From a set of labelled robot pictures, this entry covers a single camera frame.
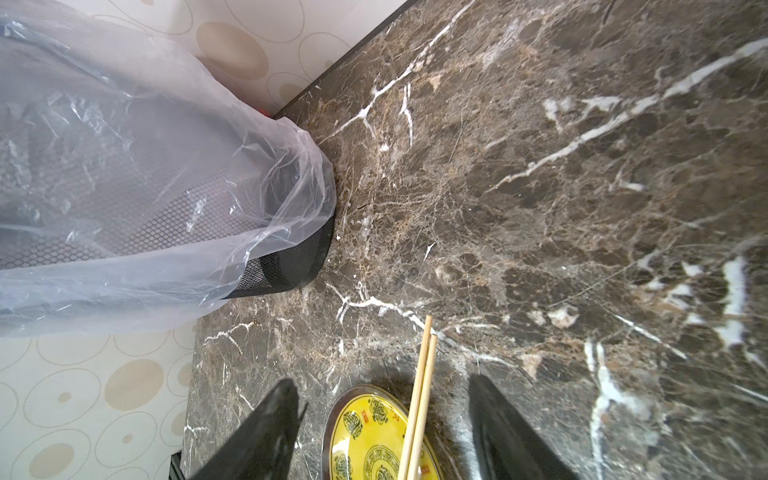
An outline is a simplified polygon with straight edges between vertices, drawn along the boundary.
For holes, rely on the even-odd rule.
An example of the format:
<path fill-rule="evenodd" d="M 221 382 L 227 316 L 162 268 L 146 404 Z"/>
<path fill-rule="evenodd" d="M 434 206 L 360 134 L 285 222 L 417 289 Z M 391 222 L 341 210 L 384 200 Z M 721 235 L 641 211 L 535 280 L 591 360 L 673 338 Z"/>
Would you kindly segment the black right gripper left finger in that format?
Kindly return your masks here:
<path fill-rule="evenodd" d="M 264 397 L 195 479 L 286 479 L 306 410 L 293 380 Z"/>

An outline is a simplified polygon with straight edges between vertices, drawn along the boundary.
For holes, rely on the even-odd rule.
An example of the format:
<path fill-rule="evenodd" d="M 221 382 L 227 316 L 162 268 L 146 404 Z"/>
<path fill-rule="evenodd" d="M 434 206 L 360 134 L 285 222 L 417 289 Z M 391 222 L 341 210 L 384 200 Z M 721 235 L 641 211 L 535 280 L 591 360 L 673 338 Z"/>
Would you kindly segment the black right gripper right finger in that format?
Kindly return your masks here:
<path fill-rule="evenodd" d="M 469 379 L 469 416 L 483 479 L 575 479 L 493 382 Z"/>

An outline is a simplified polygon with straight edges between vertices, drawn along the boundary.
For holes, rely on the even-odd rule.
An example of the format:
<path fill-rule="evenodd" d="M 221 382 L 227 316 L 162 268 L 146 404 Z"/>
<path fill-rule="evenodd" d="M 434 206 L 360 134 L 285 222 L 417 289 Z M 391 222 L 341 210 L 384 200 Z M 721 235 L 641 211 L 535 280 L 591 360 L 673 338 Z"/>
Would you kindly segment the wooden disposable chopsticks pair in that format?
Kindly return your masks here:
<path fill-rule="evenodd" d="M 438 337 L 432 332 L 433 317 L 424 323 L 422 344 L 411 395 L 406 433 L 398 470 L 399 480 L 419 478 L 419 465 L 424 442 L 428 405 L 436 361 Z"/>

